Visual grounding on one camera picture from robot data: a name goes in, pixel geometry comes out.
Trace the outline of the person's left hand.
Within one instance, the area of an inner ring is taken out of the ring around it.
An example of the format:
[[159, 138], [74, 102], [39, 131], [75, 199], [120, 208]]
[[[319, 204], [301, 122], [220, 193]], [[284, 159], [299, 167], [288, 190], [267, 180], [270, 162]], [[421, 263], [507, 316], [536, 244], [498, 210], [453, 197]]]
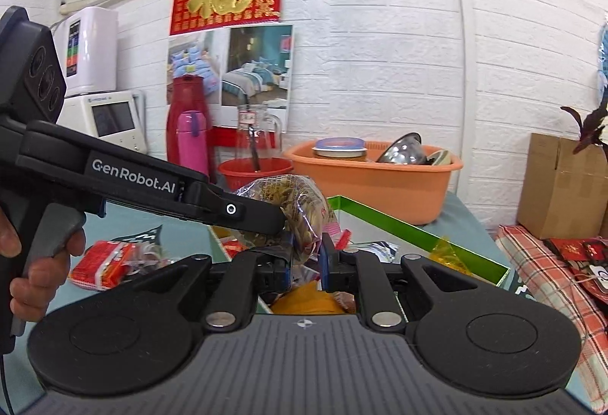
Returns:
[[15, 318], [24, 322], [39, 322], [48, 310], [59, 287], [65, 283], [71, 257], [84, 253], [86, 234], [83, 229], [74, 232], [64, 247], [52, 258], [35, 261], [28, 277], [18, 277], [10, 283], [10, 309]]

